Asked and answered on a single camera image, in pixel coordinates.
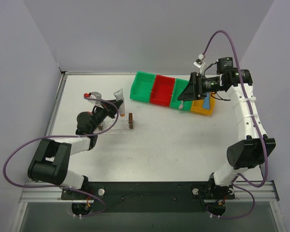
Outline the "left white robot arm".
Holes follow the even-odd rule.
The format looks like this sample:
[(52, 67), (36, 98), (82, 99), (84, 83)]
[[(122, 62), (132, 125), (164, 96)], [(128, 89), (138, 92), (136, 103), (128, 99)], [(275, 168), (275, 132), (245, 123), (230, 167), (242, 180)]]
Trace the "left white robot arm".
[(123, 105), (123, 100), (103, 102), (92, 111), (78, 114), (76, 136), (69, 138), (43, 138), (28, 167), (28, 177), (57, 186), (72, 188), (79, 199), (89, 194), (88, 180), (85, 176), (69, 171), (70, 156), (93, 149), (98, 136), (94, 131), (107, 118), (115, 118)]

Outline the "blue toothpaste tube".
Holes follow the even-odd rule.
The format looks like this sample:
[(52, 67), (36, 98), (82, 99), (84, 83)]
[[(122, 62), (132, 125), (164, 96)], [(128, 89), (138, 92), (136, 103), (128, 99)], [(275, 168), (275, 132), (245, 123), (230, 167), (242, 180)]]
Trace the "blue toothpaste tube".
[(211, 95), (210, 93), (207, 93), (205, 99), (203, 100), (203, 109), (210, 110), (210, 99)]

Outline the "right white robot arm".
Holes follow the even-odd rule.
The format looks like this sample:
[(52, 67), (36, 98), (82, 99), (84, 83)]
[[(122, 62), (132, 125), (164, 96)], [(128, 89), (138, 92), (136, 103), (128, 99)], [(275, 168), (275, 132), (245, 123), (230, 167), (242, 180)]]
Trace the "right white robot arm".
[(211, 78), (192, 72), (187, 86), (177, 99), (183, 102), (201, 100), (206, 93), (218, 91), (225, 91), (232, 103), (237, 120), (238, 142), (228, 147), (227, 161), (213, 173), (214, 183), (221, 187), (230, 186), (238, 177), (243, 177), (246, 171), (263, 164), (263, 180), (260, 184), (244, 179), (251, 186), (260, 188), (268, 178), (268, 157), (276, 141), (268, 137), (262, 126), (249, 70), (225, 68)]

